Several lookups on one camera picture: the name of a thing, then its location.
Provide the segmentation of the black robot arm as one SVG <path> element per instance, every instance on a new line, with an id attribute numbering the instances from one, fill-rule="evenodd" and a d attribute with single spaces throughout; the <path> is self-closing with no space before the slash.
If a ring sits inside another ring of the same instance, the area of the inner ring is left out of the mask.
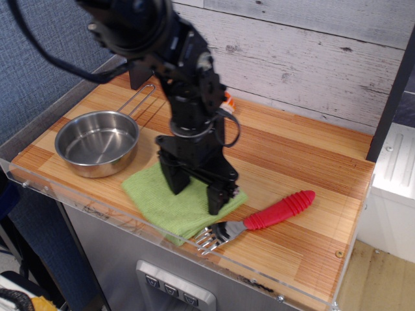
<path id="1" fill-rule="evenodd" d="M 92 16 L 95 39 L 128 64 L 151 70 L 171 105 L 171 135 L 156 138 L 161 169 L 175 194 L 191 178 L 207 185 L 216 215 L 237 192 L 236 170 L 225 159 L 222 108 L 226 86 L 213 67 L 205 39 L 170 1 L 80 1 Z"/>

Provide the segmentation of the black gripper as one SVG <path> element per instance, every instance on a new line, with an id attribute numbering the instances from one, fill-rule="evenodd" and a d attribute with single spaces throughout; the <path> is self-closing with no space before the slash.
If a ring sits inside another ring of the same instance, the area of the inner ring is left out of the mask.
<path id="1" fill-rule="evenodd" d="M 216 133 L 210 132 L 197 139 L 159 135 L 159 160 L 166 182 L 179 194 L 190 183 L 190 177 L 208 184 L 207 201 L 210 215 L 218 215 L 237 193 L 236 170 L 224 157 L 223 147 Z"/>

